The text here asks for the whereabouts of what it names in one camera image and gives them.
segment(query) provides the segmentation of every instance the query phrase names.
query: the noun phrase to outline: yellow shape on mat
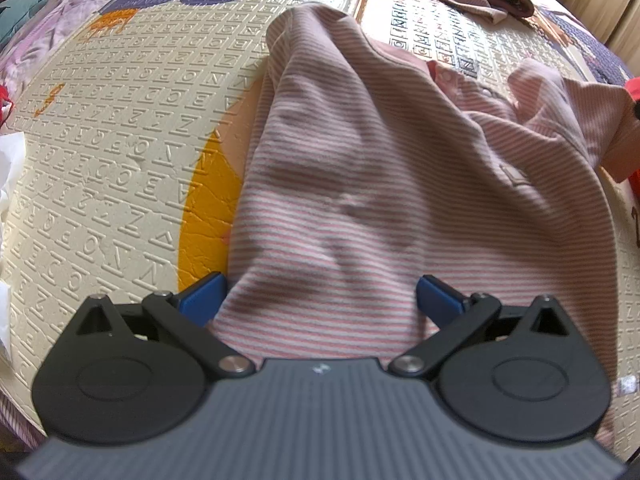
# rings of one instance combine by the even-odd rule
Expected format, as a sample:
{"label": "yellow shape on mat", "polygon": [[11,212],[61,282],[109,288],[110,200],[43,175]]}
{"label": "yellow shape on mat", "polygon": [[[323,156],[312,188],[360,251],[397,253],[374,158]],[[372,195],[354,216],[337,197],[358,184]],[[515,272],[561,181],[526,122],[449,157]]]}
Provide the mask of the yellow shape on mat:
{"label": "yellow shape on mat", "polygon": [[226,272],[228,237],[261,87],[258,79],[226,111],[200,154],[180,226],[178,290],[214,270]]}

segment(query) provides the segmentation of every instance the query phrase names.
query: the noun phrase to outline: small label patch on shirt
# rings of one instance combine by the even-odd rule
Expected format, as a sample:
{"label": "small label patch on shirt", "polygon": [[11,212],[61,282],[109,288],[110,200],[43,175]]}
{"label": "small label patch on shirt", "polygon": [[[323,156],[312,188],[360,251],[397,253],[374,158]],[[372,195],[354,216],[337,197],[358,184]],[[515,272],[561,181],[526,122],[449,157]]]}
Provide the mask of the small label patch on shirt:
{"label": "small label patch on shirt", "polygon": [[507,164],[501,164],[500,169],[504,171],[504,174],[509,177],[513,187],[518,186],[530,186],[531,183],[527,179],[527,177],[517,168],[513,166],[508,166]]}

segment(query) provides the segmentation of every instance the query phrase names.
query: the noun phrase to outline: blue gripper pad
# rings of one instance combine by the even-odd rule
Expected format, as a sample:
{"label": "blue gripper pad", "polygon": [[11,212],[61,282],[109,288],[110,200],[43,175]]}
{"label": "blue gripper pad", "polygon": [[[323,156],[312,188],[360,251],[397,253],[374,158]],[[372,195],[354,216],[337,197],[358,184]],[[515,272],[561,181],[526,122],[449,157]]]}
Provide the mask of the blue gripper pad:
{"label": "blue gripper pad", "polygon": [[174,296],[178,311],[198,326],[205,326],[220,310],[226,297],[226,279],[212,272]]}
{"label": "blue gripper pad", "polygon": [[465,296],[438,278],[426,274],[415,287],[418,309],[443,329],[460,314],[464,314]]}

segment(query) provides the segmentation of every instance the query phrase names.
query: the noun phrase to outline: triangular cutout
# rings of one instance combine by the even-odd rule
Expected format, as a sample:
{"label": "triangular cutout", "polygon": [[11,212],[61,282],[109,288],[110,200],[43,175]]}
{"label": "triangular cutout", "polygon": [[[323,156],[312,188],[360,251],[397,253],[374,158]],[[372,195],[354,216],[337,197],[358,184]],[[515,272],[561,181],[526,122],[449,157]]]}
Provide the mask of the triangular cutout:
{"label": "triangular cutout", "polygon": [[97,332],[110,332],[111,323],[100,306],[94,306],[82,321],[78,329],[78,335],[95,334]]}
{"label": "triangular cutout", "polygon": [[558,318],[558,314],[551,307],[540,309],[531,330],[541,334],[569,335],[562,321]]}

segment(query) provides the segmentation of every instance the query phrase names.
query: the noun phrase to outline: pink striped shirt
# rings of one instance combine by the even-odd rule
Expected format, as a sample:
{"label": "pink striped shirt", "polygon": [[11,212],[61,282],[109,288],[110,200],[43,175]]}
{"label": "pink striped shirt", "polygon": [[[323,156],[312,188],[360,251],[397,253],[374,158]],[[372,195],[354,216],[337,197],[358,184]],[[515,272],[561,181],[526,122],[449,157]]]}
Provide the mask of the pink striped shirt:
{"label": "pink striped shirt", "polygon": [[636,168],[625,89],[527,59],[509,100],[319,4],[283,13],[267,42],[220,339],[257,362],[387,362],[434,331],[415,305],[428,273],[508,304],[556,295],[614,379],[614,231],[594,168]]}

